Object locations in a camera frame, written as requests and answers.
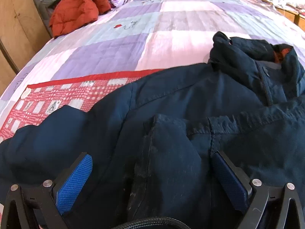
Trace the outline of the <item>navy blue padded jacket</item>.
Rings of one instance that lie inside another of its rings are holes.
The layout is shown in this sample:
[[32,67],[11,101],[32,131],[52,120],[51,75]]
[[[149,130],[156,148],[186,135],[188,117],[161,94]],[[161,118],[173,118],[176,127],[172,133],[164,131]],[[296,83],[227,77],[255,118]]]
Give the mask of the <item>navy blue padded jacket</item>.
[[304,201],[304,68],[293,46],[213,37],[208,63],[129,83],[88,112],[70,106],[1,143],[1,201],[11,185],[56,178],[82,152],[92,173],[64,221],[112,228],[170,217],[191,228],[235,228],[216,176],[224,152],[264,185],[294,184]]

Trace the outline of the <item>red checkered blanket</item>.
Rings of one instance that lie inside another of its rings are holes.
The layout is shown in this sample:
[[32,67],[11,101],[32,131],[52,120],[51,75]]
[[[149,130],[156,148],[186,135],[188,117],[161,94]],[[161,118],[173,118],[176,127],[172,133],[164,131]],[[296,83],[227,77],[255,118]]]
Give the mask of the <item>red checkered blanket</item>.
[[87,112],[114,90],[157,71],[121,71],[28,85],[4,116],[1,141],[24,126],[39,125],[64,105]]

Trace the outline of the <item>wooden wardrobe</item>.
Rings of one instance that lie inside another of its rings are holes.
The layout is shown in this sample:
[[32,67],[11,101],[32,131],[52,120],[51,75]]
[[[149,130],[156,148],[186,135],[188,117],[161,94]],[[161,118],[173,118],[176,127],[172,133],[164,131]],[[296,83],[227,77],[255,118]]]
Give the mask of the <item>wooden wardrobe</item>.
[[34,0],[1,0],[1,94],[50,39]]

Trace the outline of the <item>wooden nightstand drawers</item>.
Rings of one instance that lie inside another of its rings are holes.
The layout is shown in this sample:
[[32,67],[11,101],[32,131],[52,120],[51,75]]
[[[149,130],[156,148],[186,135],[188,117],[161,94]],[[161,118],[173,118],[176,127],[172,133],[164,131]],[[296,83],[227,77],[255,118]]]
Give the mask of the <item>wooden nightstand drawers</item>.
[[305,30],[304,10],[300,10],[291,4],[287,4],[285,6],[277,5],[275,8],[287,19],[299,26],[303,31]]

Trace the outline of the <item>orange red puffer jacket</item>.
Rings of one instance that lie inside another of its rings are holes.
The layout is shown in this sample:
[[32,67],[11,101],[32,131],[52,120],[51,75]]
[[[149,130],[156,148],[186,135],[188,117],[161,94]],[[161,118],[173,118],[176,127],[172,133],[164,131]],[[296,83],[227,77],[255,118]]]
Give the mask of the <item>orange red puffer jacket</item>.
[[50,18],[49,27],[57,38],[97,21],[110,10],[109,0],[61,0]]

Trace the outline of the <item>purple pink patchwork bed quilt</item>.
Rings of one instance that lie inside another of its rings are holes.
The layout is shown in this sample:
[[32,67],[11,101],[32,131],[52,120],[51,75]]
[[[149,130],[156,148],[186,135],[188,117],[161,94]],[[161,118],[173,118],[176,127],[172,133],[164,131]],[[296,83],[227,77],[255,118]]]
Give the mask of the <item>purple pink patchwork bed quilt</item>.
[[26,86],[119,71],[171,68],[208,60],[213,35],[293,46],[304,62],[304,31],[257,0],[132,0],[52,39],[1,96],[6,111]]

